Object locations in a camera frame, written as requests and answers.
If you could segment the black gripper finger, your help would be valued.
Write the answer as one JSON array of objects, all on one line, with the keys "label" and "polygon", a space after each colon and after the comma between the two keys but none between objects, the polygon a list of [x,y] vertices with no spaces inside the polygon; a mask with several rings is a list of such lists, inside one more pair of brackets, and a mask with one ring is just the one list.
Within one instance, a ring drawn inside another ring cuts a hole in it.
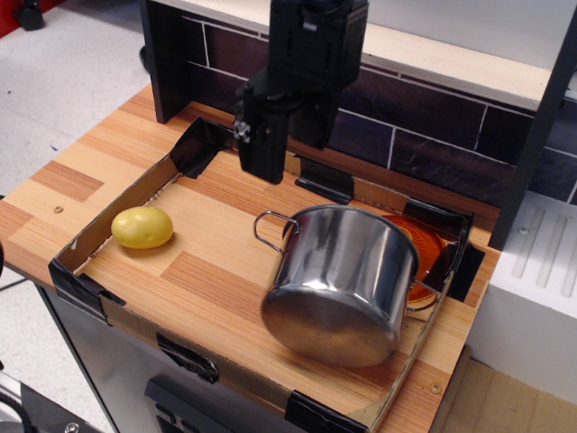
[{"label": "black gripper finger", "polygon": [[307,94],[290,116],[288,133],[295,140],[322,150],[330,139],[337,111],[337,93]]},{"label": "black gripper finger", "polygon": [[234,138],[237,141],[244,171],[280,183],[283,179],[287,150],[289,115],[284,109],[250,111],[235,108]]}]

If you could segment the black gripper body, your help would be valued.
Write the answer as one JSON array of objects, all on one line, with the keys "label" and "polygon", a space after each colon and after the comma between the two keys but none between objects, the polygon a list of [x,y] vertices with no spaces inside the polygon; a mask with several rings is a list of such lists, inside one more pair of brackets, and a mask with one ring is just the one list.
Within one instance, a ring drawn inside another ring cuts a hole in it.
[{"label": "black gripper body", "polygon": [[238,118],[317,109],[336,115],[359,75],[367,1],[272,1],[268,63],[237,90]]}]

